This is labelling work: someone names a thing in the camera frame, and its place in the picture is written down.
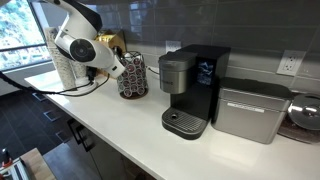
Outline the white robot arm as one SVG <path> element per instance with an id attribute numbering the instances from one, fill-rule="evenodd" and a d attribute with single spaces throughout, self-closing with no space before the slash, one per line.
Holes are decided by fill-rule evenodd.
<path id="1" fill-rule="evenodd" d="M 117 78 L 125 67 L 119 56 L 95 38 L 102 28 L 101 16 L 76 0 L 31 0 L 44 1 L 67 12 L 54 43 L 59 52 L 87 67 L 102 69 Z"/>

